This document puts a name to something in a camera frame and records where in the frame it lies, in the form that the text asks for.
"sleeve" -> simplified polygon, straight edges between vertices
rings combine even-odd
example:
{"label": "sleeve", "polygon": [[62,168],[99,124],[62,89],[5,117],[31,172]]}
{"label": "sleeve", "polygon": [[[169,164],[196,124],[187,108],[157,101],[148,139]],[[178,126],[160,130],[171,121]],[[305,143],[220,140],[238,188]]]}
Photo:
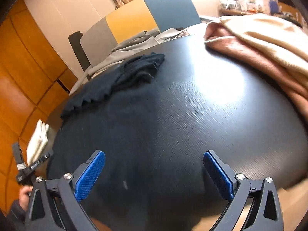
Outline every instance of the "sleeve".
{"label": "sleeve", "polygon": [[19,205],[18,200],[13,201],[10,211],[7,214],[7,220],[15,227],[16,231],[25,231],[26,212]]}
{"label": "sleeve", "polygon": [[16,231],[14,226],[6,219],[1,209],[0,209],[0,231]]}

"wooden cabinet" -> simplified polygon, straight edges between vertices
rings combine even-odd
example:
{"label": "wooden cabinet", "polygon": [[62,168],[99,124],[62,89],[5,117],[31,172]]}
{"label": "wooden cabinet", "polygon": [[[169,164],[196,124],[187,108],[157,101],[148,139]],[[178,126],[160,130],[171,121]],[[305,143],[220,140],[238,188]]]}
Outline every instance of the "wooden cabinet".
{"label": "wooden cabinet", "polygon": [[0,208],[5,213],[20,188],[11,145],[19,142],[26,161],[37,121],[47,120],[76,80],[18,0],[0,26]]}
{"label": "wooden cabinet", "polygon": [[282,2],[278,2],[278,5],[280,7],[280,10],[282,12],[289,12],[292,14],[293,16],[293,19],[298,21],[302,26],[305,26],[305,21],[304,21],[304,18],[302,17],[301,13],[299,12],[298,9],[292,7],[292,6],[289,6],[285,3],[282,3]]}

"gray cloth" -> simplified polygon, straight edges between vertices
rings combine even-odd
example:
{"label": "gray cloth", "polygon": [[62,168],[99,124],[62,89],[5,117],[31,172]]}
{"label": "gray cloth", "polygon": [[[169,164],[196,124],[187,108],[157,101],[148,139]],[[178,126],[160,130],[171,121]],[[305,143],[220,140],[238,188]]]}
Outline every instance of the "gray cloth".
{"label": "gray cloth", "polygon": [[104,61],[95,66],[91,65],[86,69],[83,76],[70,90],[70,95],[84,83],[87,75],[95,77],[104,70],[114,66],[115,64],[121,63],[123,60],[131,57],[132,55],[165,41],[169,41],[180,33],[181,31],[174,28],[170,28],[163,33],[159,33],[159,31],[155,29],[148,32],[142,31],[137,35],[121,42],[111,51],[111,54]]}

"hand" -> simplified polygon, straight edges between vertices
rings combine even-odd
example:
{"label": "hand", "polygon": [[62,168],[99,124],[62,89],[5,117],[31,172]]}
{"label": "hand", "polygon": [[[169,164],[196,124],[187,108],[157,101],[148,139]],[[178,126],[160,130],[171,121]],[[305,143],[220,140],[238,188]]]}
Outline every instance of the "hand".
{"label": "hand", "polygon": [[19,190],[19,205],[25,211],[27,211],[28,204],[29,204],[29,193],[32,191],[33,186],[23,186]]}

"chair backrest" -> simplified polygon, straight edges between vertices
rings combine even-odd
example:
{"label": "chair backrest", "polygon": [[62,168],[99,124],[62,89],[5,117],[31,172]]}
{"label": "chair backrest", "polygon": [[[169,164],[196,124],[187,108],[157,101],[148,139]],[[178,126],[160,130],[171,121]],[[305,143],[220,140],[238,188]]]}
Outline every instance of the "chair backrest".
{"label": "chair backrest", "polygon": [[80,40],[91,65],[143,30],[186,28],[201,23],[191,0],[134,0],[93,25]]}

